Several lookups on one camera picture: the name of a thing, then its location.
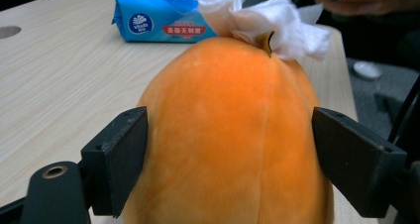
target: white object on floor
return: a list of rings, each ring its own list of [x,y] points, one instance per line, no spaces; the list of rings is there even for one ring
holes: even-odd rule
[[[372,62],[357,61],[353,69],[358,76],[369,80],[378,79],[382,75],[379,67]]]

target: table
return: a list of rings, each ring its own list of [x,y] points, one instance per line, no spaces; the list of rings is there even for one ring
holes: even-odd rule
[[[125,43],[111,25],[114,0],[37,0],[0,12],[0,206],[25,196],[30,176],[80,150],[148,82],[191,45]],[[357,119],[341,35],[323,61],[304,58],[322,106]],[[336,192],[336,223],[363,219]],[[93,217],[93,223],[119,223]]]

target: blue plastic packaging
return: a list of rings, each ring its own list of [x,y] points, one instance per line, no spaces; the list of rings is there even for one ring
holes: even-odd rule
[[[116,0],[113,23],[127,42],[196,43],[215,37],[197,0]]]

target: metal screw hole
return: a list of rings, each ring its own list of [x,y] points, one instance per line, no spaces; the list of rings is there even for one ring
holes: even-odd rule
[[[52,167],[44,171],[43,178],[48,178],[48,179],[55,178],[55,177],[63,175],[65,172],[67,172],[66,166]]]

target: pumpkin stem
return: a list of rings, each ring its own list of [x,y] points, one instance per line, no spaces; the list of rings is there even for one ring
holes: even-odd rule
[[[269,41],[271,40],[272,35],[274,34],[274,31],[266,32],[259,34],[256,37],[256,42],[260,45],[261,49],[263,49],[266,53],[268,53],[268,56],[271,57],[272,50],[269,46]]]

